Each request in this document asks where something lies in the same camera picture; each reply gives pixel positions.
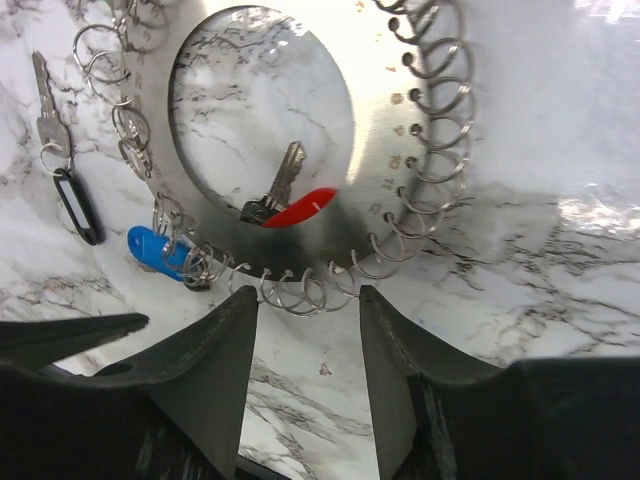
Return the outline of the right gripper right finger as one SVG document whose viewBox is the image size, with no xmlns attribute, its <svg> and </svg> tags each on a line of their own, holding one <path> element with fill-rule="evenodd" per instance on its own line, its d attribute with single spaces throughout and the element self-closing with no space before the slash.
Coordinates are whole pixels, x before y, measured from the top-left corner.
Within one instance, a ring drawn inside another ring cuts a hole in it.
<svg viewBox="0 0 640 480">
<path fill-rule="evenodd" d="M 422 329 L 374 287 L 360 331 L 383 479 L 635 479 L 639 361 L 496 367 Z"/>
</svg>

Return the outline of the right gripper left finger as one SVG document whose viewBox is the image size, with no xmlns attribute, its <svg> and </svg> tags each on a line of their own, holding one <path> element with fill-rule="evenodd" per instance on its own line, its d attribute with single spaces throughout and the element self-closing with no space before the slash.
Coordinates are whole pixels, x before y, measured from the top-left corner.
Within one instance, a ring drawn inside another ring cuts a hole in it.
<svg viewBox="0 0 640 480">
<path fill-rule="evenodd" d="M 231 479 L 256 290 L 91 376 L 1 361 L 5 479 Z"/>
</svg>

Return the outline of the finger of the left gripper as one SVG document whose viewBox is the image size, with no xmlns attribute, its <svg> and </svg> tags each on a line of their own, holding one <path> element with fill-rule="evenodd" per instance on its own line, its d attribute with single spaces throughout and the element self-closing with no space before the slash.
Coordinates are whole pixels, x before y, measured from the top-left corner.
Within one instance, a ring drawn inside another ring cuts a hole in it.
<svg viewBox="0 0 640 480">
<path fill-rule="evenodd" d="M 1 361 L 54 363 L 145 328 L 149 317 L 140 313 L 112 316 L 1 322 Z"/>
</svg>

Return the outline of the round metal keyring disc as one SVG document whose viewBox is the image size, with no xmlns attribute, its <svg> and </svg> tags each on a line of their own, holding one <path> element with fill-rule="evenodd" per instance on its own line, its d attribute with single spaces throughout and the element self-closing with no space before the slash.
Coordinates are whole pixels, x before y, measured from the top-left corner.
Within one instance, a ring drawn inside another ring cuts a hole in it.
<svg viewBox="0 0 640 480">
<path fill-rule="evenodd" d="M 398 272 L 465 189 L 476 105 L 459 1 L 112 1 L 72 55 L 110 107 L 157 235 L 212 287 L 257 284 L 299 317 L 344 308 Z M 245 223 L 288 146 L 306 152 L 285 228 Z"/>
</svg>

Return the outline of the key with blue tag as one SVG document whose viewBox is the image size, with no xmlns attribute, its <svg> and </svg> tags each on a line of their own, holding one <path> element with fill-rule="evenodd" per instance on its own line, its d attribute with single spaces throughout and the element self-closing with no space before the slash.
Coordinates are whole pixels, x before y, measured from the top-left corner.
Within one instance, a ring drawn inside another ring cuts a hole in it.
<svg viewBox="0 0 640 480">
<path fill-rule="evenodd" d="M 172 242 L 164 235 L 157 235 L 144 226 L 134 226 L 127 233 L 130 253 L 143 266 L 161 273 L 195 292 L 211 289 L 209 283 L 200 280 L 204 261 L 182 242 Z"/>
</svg>

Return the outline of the key with black tag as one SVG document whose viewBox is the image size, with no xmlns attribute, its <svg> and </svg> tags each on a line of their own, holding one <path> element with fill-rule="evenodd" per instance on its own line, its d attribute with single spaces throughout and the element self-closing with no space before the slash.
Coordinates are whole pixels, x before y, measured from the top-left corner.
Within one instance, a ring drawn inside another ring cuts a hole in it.
<svg viewBox="0 0 640 480">
<path fill-rule="evenodd" d="M 56 191 L 80 238 L 91 246 L 99 245 L 104 235 L 82 182 L 73 173 L 71 137 L 55 106 L 46 61 L 39 51 L 33 51 L 31 58 L 41 105 L 36 120 L 41 164 L 53 177 Z"/>
</svg>

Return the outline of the key with red tag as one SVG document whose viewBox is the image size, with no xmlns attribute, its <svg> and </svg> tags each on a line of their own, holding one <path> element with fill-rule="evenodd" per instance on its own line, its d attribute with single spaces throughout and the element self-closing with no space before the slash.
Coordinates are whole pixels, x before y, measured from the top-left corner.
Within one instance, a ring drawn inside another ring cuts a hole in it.
<svg viewBox="0 0 640 480">
<path fill-rule="evenodd" d="M 245 223 L 264 228 L 285 228 L 313 217 L 334 198 L 337 189 L 320 187 L 292 202 L 291 185 L 301 171 L 306 152 L 300 141 L 289 146 L 269 191 L 260 200 L 250 200 L 241 210 Z"/>
</svg>

